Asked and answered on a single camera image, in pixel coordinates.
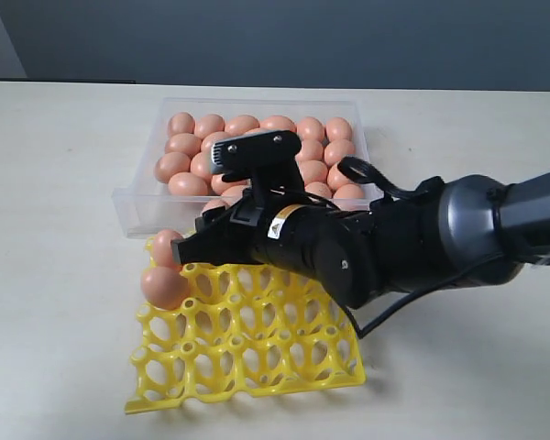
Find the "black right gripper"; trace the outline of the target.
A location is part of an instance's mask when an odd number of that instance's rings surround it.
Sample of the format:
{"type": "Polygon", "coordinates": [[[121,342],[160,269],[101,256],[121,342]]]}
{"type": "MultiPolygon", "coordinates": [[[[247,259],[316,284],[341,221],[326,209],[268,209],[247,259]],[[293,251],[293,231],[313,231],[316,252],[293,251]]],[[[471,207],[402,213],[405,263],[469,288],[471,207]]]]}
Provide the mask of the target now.
{"type": "Polygon", "coordinates": [[[318,281],[340,305],[357,309],[385,291],[375,250],[373,215],[315,204],[264,212],[256,225],[215,208],[196,219],[196,232],[170,242],[176,263],[271,265],[318,281]]]}

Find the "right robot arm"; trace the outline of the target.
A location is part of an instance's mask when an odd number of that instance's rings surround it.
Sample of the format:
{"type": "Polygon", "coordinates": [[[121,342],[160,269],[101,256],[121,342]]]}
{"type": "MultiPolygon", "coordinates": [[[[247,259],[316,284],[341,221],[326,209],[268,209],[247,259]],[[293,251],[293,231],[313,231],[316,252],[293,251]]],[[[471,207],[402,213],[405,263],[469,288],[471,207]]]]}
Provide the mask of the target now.
{"type": "Polygon", "coordinates": [[[501,285],[526,263],[550,264],[550,172],[511,185],[432,178],[364,211],[256,187],[204,213],[171,247],[181,265],[266,264],[302,275],[352,309],[387,292],[501,285]]]}

